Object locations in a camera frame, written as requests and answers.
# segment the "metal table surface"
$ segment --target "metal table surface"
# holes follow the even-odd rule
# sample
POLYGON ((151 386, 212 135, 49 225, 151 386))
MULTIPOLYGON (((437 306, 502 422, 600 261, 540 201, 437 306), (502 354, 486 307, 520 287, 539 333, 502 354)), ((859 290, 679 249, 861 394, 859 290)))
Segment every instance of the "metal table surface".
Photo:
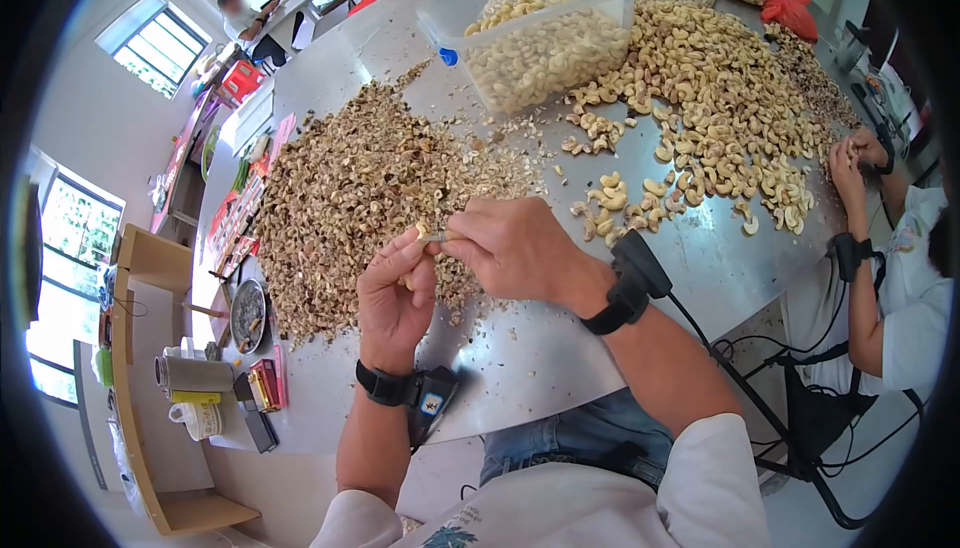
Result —
MULTIPOLYGON (((320 37, 275 77, 274 120, 291 112, 301 118, 307 109, 317 116, 339 110, 371 79, 387 80, 406 72, 415 63, 434 57, 416 24, 415 6, 422 0, 384 0, 351 17, 320 37)), ((759 11, 733 0, 719 0, 719 10, 740 16, 748 26, 762 30, 759 11)), ((826 47, 818 48, 823 62, 829 58, 826 47)), ((456 91, 454 86, 470 84, 461 67, 448 68, 437 58, 422 77, 404 92, 414 113, 431 120, 441 116, 462 116, 458 108, 479 119, 483 114, 474 97, 473 86, 456 91)), ((626 106, 616 103, 596 109, 622 121, 626 106)), ((544 117, 554 121, 558 109, 548 102, 544 117)), ((461 131, 467 131, 465 125, 461 131)), ((584 199, 588 181, 598 182, 601 174, 618 170, 626 181, 630 201, 639 201, 644 178, 661 180, 669 165, 661 165, 653 156, 660 137, 651 117, 641 117, 636 129, 628 130, 617 146, 617 157, 605 152, 599 156, 576 158, 560 151, 561 140, 574 130, 567 122, 542 125, 542 140, 559 156, 544 163, 543 178, 549 195, 545 199, 554 208, 558 220, 577 243, 594 256, 608 258, 604 242, 581 240, 581 221, 570 215, 570 202, 584 199), (563 167, 569 184, 561 186, 552 166, 563 167)), ((476 125, 481 137, 488 129, 476 125)), ((508 135, 513 147, 529 146, 536 153, 536 141, 521 134, 508 135)), ((644 232, 654 253, 674 283, 674 292, 697 319, 710 339, 718 338, 777 298, 794 280, 810 269, 827 252, 827 242, 845 227, 842 207, 834 189, 824 180, 816 163, 807 186, 816 195, 817 206, 805 221, 801 236, 775 231, 773 218, 755 197, 751 202, 761 227, 754 237, 741 230, 742 218, 732 218, 733 201, 714 197, 699 208, 690 208, 673 222, 664 221, 658 234, 644 232)), ((199 216, 198 242, 194 260, 194 303, 204 304, 216 289, 216 281, 207 271, 200 248, 210 229, 210 219, 234 179, 236 164, 230 146, 217 146, 207 192, 199 216)), ((256 259, 248 258, 243 277, 263 280, 256 259)), ((658 308, 686 326, 672 304, 654 302, 658 308)), ((589 334, 564 309, 553 304, 516 302, 507 312, 497 309, 475 321, 473 309, 466 321, 451 327, 444 320, 446 309, 438 307, 433 324, 416 354, 419 367, 437 364, 451 366, 461 386, 438 422, 429 442, 483 434, 542 418, 579 406, 623 387, 624 381, 604 344, 589 334)), ((195 337, 208 338, 210 324, 205 315, 193 315, 195 337)), ((267 351, 272 338, 265 338, 265 353, 241 357, 247 365, 267 351)), ((280 342, 288 348, 289 341, 280 342)), ((318 337, 292 353, 285 352, 290 404, 270 415, 280 452, 332 454, 343 421, 354 397, 354 363, 358 353, 358 335, 352 332, 328 344, 318 337)), ((237 358, 231 344, 224 358, 237 358)), ((225 431, 212 437, 211 443, 234 448, 253 449, 233 397, 224 397, 225 431)))

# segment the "wooden shelf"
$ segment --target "wooden shelf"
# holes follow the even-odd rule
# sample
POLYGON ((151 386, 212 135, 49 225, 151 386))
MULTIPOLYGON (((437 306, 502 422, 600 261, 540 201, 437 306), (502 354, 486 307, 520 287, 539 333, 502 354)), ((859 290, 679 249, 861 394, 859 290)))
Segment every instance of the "wooden shelf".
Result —
POLYGON ((134 364, 134 317, 130 312, 134 293, 128 285, 133 280, 174 293, 186 293, 191 284, 192 262, 193 254, 182 245, 134 225, 124 227, 113 285, 113 391, 133 476, 156 530, 163 535, 218 529, 260 516, 256 510, 225 498, 215 490, 214 493, 157 493, 152 482, 153 472, 145 458, 146 446, 140 433, 137 405, 131 396, 128 371, 128 366, 134 364), (117 296, 122 296, 123 305, 115 303, 117 296))

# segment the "person's left hand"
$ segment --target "person's left hand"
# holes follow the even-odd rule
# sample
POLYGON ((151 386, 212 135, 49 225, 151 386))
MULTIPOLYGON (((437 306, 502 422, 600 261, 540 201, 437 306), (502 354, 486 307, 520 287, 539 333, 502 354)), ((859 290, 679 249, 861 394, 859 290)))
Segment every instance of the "person's left hand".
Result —
POLYGON ((852 140, 847 137, 842 142, 834 144, 830 149, 830 177, 832 177, 833 184, 837 188, 837 194, 840 194, 840 199, 843 200, 849 230, 855 236, 858 236, 866 235, 867 231, 866 228, 860 228, 866 227, 867 190, 863 185, 863 176, 858 169, 860 163, 859 152, 852 158, 847 156, 848 149, 851 146, 852 140))
POLYGON ((424 337, 436 299, 436 243, 417 242, 415 227, 388 243, 357 279, 360 299, 360 360, 391 375, 413 371, 414 350, 424 337), (410 274, 414 290, 398 285, 410 274))

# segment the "red plastic bag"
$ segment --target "red plastic bag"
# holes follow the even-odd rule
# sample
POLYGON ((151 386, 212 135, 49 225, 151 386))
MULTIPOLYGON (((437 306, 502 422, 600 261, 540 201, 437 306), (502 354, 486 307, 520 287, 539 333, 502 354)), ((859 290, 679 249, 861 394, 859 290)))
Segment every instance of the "red plastic bag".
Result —
POLYGON ((776 21, 797 34, 801 39, 817 41, 817 24, 807 11, 810 0, 766 0, 760 19, 764 23, 776 21))

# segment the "person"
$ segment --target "person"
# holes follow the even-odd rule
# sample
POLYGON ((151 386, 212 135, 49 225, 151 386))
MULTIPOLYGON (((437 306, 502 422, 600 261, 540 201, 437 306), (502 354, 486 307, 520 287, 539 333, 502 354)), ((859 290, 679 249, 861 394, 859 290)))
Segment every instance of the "person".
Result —
MULTIPOLYGON (((889 158, 865 128, 830 149, 830 175, 846 210, 846 229, 858 242, 867 239, 869 227, 859 165, 885 170, 889 158)), ((791 352, 796 360, 809 360, 834 346, 846 350, 823 362, 797 365, 806 386, 876 396, 932 386, 939 373, 954 294, 948 187, 910 186, 898 170, 882 174, 881 180, 883 205, 894 225, 882 248, 885 265, 879 259, 862 261, 844 290, 835 259, 827 257, 781 298, 787 343, 804 350, 791 352)))
MULTIPOLYGON (((287 53, 273 37, 263 32, 270 14, 277 9, 281 0, 270 0, 259 12, 250 8, 245 0, 217 0, 217 6, 223 15, 223 31, 240 46, 251 60, 270 57, 275 67, 287 64, 287 53)), ((304 22, 304 14, 298 12, 294 20, 293 37, 297 37, 304 22)))
MULTIPOLYGON (((617 280, 538 197, 473 198, 446 229, 464 239, 425 248, 408 229, 357 280, 366 368, 412 373, 441 250, 491 296, 551 301, 581 317, 604 309, 617 280), (407 274, 412 291, 397 283, 407 274)), ((603 340, 629 389, 487 434, 480 488, 406 536, 395 508, 410 463, 407 408, 378 404, 356 384, 337 450, 339 493, 311 545, 769 545, 740 404, 707 351, 653 305, 603 340), (627 456, 614 466, 617 454, 627 456)))

